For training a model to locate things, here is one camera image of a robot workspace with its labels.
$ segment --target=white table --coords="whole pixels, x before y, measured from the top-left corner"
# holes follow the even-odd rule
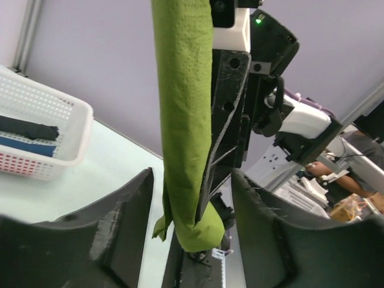
[[[171,227],[164,243],[151,239],[163,214],[163,161],[97,121],[84,162],[58,179],[41,182],[0,173],[0,214],[28,223],[53,221],[114,192],[148,167],[155,184],[139,287],[160,288],[173,233]]]

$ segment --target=perforated green fabric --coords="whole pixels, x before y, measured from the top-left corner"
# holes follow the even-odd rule
[[[208,0],[152,0],[152,16],[164,156],[164,217],[154,237],[165,240],[173,221],[185,251],[208,250],[224,235],[211,204],[195,223],[211,147],[211,7]]]

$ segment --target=metal frame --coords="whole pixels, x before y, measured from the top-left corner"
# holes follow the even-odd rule
[[[364,198],[363,201],[367,204],[368,209],[376,215],[381,215],[380,211],[372,204],[370,199]]]
[[[28,0],[15,59],[11,67],[13,71],[22,75],[25,75],[43,2],[44,0]]]
[[[360,115],[372,111],[384,100],[384,77],[369,90],[366,97],[360,98],[358,101],[351,105],[350,110],[340,117],[340,122],[344,127],[352,124]]]

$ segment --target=human hand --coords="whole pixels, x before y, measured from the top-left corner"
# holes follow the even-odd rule
[[[311,172],[316,177],[327,176],[332,173],[332,170],[326,167],[321,162],[314,162],[305,167],[308,172]]]

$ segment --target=white plastic basket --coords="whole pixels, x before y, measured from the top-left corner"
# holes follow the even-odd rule
[[[274,194],[284,199],[285,201],[293,205],[296,205],[310,213],[313,213],[325,218],[329,218],[328,214],[319,204],[309,199],[307,196],[303,195],[299,191],[296,191],[289,184],[282,186]]]
[[[0,171],[49,181],[83,160],[93,122],[93,109],[84,101],[0,69],[0,115],[57,126],[60,133],[51,142],[0,131],[1,137],[56,146],[51,158],[0,145]]]

